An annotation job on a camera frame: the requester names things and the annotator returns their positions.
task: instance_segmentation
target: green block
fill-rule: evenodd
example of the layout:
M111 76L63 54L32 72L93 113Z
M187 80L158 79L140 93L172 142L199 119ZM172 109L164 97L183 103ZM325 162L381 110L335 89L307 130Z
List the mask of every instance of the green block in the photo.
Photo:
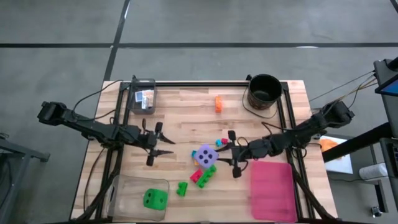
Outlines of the green block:
M199 178L197 182L197 186L200 188L204 188L205 184L209 181L210 177L217 171L216 167L212 165L209 169L205 171L205 173Z
M185 196L185 192L187 191L187 186L188 183L186 182L179 182L178 183L178 189L177 189L177 194L181 197Z
M155 210L165 210L167 205L167 192L157 189L148 189L144 196L144 206Z

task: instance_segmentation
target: clear plastic container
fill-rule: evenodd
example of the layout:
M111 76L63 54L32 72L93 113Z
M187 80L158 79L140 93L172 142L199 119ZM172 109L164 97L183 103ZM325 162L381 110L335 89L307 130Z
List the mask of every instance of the clear plastic container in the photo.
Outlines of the clear plastic container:
M156 106L156 81L153 78L138 79L133 76L130 86L131 94L129 109L134 114L153 114ZM143 99L143 91L148 92L152 99Z
M150 179L118 175L109 188L108 215L161 221L165 210L154 210L144 206L144 194L148 189L163 190L169 194L169 182L164 179Z

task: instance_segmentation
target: concrete floor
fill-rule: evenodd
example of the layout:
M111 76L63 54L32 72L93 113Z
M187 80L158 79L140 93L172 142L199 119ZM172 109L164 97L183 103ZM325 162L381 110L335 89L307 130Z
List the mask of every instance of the concrete floor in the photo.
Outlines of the concrete floor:
M124 0L0 1L1 43L112 43ZM127 13L121 42L396 42L398 13L388 0L194 1L136 0ZM242 80L269 73L280 80L305 80L309 98L373 69L373 61L395 58L397 48L327 49L119 49L111 80L132 75L157 80ZM31 163L12 223L68 219L87 141L65 127L39 124L42 101L72 107L102 84L111 49L0 48L0 132L10 141L48 151L48 163ZM311 102L316 108L355 84ZM98 96L78 108L95 113ZM358 94L353 122L339 134L355 136L386 122L373 89ZM356 156L368 157L367 152ZM370 185L331 181L339 217L392 223L390 212L373 219L377 204Z

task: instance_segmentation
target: wooden table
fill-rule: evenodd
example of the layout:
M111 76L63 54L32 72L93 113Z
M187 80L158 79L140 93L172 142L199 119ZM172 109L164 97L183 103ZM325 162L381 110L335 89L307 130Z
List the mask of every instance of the wooden table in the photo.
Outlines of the wooden table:
M290 97L294 109L296 123L308 119L311 115L310 105L305 91L304 82L301 80L287 81ZM119 84L115 84L102 92L96 116L105 114L116 107ZM250 210L249 177L250 166L238 179L232 177L232 168L224 162L217 162L217 173L204 189L199 189L192 184L189 177L198 169L191 158L192 150L197 150L202 144L213 144L216 139L228 138L228 130L236 131L236 136L243 136L249 141L268 135L267 129L260 121L267 121L280 126L279 115L272 119L261 119L249 113L242 107L243 87L159 87L157 95L156 112L153 115L129 115L129 124L141 127L142 118L147 120L147 129L154 129L155 123L164 123L164 134L176 145L158 141L158 148L173 151L173 154L159 156L155 159L153 167L146 166L147 154L144 150L125 146L121 174L133 177L148 177L166 179L170 182L169 203L163 222L258 222L254 220ZM223 100L221 114L215 113L215 96L220 95ZM285 97L282 96L285 118L288 121ZM263 116L270 116L277 109L274 104L270 110L263 111ZM98 121L109 123L111 115ZM273 133L280 130L271 128ZM83 192L87 178L98 154L100 145L92 141L88 145L83 170L73 206L71 218L83 212ZM326 210L337 217L335 203L326 175L319 146L310 144L307 147L307 156L304 159L308 181L312 192ZM230 151L221 152L220 157L230 158ZM88 189L88 203L93 200L100 188L105 156L103 156L94 169ZM263 161L286 162L286 155L261 159ZM179 197L175 191L180 181L188 182L187 194ZM304 194L300 190L304 217L307 217ZM144 222L131 218L114 217L114 222Z

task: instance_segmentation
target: black pot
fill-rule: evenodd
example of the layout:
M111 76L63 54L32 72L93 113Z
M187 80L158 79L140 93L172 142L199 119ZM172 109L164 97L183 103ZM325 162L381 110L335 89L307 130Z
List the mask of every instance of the black pot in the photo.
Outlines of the black pot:
M248 101L257 110L271 107L281 95L282 85L272 75L260 74L250 80Z

